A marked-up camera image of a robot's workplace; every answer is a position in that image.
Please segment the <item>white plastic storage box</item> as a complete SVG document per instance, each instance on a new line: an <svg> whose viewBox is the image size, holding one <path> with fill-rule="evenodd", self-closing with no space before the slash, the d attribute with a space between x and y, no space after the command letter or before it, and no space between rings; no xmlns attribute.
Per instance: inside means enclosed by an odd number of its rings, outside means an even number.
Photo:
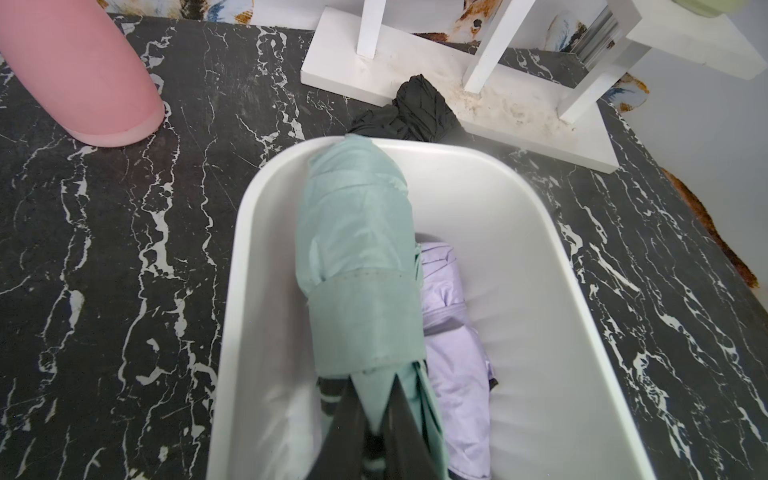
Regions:
<svg viewBox="0 0 768 480"><path fill-rule="evenodd" d="M478 368L465 440L491 479L654 472L550 216L468 148L357 136L295 145L240 204L207 475L443 478L458 450L422 305L429 243Z"/></svg>

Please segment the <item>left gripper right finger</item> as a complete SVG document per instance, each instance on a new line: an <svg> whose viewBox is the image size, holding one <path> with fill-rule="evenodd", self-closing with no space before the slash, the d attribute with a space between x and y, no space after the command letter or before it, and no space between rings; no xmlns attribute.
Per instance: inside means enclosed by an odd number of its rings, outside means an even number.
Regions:
<svg viewBox="0 0 768 480"><path fill-rule="evenodd" d="M383 417L383 440L386 479L440 478L424 438L416 426L398 377L393 382Z"/></svg>

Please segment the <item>mint green umbrella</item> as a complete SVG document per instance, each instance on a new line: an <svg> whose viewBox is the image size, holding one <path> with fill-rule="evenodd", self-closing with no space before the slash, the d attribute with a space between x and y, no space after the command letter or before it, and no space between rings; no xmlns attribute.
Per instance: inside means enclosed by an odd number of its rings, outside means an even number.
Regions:
<svg viewBox="0 0 768 480"><path fill-rule="evenodd" d="M366 416L361 479L386 479L383 417L398 377L439 479L446 478L449 458L426 364L421 249L408 186L372 140L349 135L309 161L295 254L323 442L351 379Z"/></svg>

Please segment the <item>black umbrella back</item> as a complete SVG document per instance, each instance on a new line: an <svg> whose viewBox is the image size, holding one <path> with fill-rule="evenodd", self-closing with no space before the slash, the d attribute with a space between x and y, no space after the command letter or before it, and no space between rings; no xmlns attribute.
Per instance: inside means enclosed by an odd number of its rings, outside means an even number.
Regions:
<svg viewBox="0 0 768 480"><path fill-rule="evenodd" d="M401 84L390 104L358 115L348 133L439 144L457 144L467 137L444 96L423 75Z"/></svg>

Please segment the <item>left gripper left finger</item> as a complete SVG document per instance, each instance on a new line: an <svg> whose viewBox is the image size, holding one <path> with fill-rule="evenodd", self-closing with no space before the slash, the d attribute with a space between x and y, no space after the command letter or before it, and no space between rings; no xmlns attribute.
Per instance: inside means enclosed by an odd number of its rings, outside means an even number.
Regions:
<svg viewBox="0 0 768 480"><path fill-rule="evenodd" d="M366 416L351 379L347 379L330 431L306 480L361 479Z"/></svg>

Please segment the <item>lilac umbrella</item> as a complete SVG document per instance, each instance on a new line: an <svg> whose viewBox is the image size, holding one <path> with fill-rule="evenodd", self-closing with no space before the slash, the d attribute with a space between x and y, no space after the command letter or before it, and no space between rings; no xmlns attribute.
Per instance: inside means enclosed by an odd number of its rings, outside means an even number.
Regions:
<svg viewBox="0 0 768 480"><path fill-rule="evenodd" d="M493 367L469 318L454 248L426 242L420 258L426 364L442 416L449 476L489 479Z"/></svg>

